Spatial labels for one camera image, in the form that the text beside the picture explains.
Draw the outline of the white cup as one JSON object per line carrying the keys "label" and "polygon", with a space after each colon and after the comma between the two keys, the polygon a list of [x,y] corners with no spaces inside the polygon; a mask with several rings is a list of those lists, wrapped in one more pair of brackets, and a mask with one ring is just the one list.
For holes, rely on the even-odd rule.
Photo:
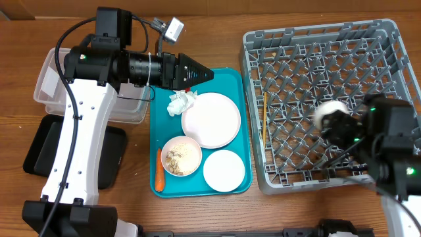
{"label": "white cup", "polygon": [[349,114],[346,104],[340,101],[327,101],[318,106],[313,115],[313,122],[315,123],[317,129],[322,129],[322,118],[325,115],[334,113],[335,111],[341,111],[345,114]]}

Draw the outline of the large pink plate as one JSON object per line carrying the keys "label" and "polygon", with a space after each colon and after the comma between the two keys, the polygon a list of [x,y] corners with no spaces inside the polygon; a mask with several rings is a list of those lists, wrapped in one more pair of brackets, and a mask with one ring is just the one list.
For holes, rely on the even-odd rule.
{"label": "large pink plate", "polygon": [[182,130],[200,147],[216,149],[228,145],[241,127],[237,105],[220,93],[198,95],[194,104],[182,113]]}

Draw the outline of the bowl with food scraps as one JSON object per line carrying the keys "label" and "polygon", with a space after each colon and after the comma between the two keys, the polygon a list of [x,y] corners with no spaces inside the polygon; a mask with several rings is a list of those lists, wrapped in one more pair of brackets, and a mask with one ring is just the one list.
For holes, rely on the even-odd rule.
{"label": "bowl with food scraps", "polygon": [[193,174],[199,168],[202,156],[199,144],[187,136],[168,140],[161,150],[164,170],[177,177]]}

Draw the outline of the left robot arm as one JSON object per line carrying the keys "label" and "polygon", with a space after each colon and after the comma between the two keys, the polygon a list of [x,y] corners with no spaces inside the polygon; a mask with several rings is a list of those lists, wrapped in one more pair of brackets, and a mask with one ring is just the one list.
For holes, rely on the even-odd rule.
{"label": "left robot arm", "polygon": [[37,201],[26,201],[22,218],[40,236],[142,236],[143,228],[99,205],[103,140],[122,84],[185,90],[214,73],[185,54],[129,51],[137,16],[99,7],[95,32],[55,59],[66,90],[66,110],[55,160]]}

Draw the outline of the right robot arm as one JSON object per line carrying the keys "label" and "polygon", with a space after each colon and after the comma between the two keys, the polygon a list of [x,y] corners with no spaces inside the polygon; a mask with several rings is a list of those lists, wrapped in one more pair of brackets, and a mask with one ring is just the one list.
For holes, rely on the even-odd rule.
{"label": "right robot arm", "polygon": [[352,117],[346,104],[327,101],[314,112],[322,137],[342,149],[338,159],[350,155],[367,166],[382,195],[390,236],[420,235],[420,141],[414,127],[412,105],[384,94],[366,94],[365,112]]}

